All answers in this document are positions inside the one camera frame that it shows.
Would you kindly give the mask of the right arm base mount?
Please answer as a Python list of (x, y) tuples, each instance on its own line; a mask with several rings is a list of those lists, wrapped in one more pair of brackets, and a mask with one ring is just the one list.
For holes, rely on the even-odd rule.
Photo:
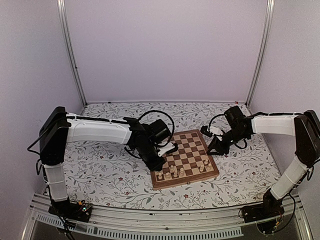
[(265, 221), (257, 225), (258, 230), (262, 234), (274, 234), (280, 225), (283, 214), (285, 213), (282, 203), (283, 200), (276, 199), (269, 189), (263, 195), (262, 203), (243, 206), (239, 210), (239, 217), (243, 218), (245, 223), (251, 223), (280, 216), (280, 220), (276, 220), (274, 218), (273, 220)]

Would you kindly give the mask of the light chess bishop piece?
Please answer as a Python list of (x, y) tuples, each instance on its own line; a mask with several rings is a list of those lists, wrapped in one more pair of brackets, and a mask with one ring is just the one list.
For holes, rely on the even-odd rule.
[(178, 177), (178, 171), (177, 171), (177, 170), (175, 170), (175, 171), (173, 172), (173, 177), (174, 177), (174, 178), (177, 178), (177, 177)]

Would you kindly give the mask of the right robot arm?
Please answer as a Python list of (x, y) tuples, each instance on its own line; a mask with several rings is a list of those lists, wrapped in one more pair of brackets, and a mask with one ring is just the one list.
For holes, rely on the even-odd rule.
[(227, 155), (231, 146), (262, 135), (274, 157), (284, 157), (281, 177), (268, 190), (271, 198), (279, 201), (312, 170), (320, 159), (320, 120), (314, 110), (303, 113), (257, 112), (246, 116), (239, 106), (232, 106), (221, 114), (230, 127), (224, 131), (212, 122), (201, 127), (201, 133), (210, 137), (207, 154)]

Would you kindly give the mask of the light chess king piece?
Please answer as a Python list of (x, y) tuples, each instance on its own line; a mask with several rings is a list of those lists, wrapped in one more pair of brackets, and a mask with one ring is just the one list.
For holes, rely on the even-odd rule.
[(178, 172), (179, 177), (183, 177), (185, 175), (185, 169), (181, 167)]

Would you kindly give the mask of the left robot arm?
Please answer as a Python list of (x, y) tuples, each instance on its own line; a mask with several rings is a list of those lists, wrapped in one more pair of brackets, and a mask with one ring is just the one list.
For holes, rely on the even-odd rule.
[(111, 142), (128, 146), (127, 152), (136, 150), (150, 171), (161, 171), (163, 156), (176, 151), (171, 142), (173, 130), (162, 119), (152, 123), (141, 123), (139, 118), (123, 117), (107, 119), (87, 117), (66, 112), (63, 106), (56, 107), (40, 129), (38, 138), (27, 147), (39, 144), (39, 155), (46, 182), (50, 189), (55, 209), (63, 216), (74, 213), (74, 205), (69, 202), (63, 162), (68, 143), (94, 141)]

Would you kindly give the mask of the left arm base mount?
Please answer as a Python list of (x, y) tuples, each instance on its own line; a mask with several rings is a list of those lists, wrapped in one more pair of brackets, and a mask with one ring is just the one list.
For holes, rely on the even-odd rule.
[(88, 223), (92, 214), (92, 204), (85, 200), (71, 202), (68, 198), (63, 201), (51, 201), (48, 212), (61, 218)]

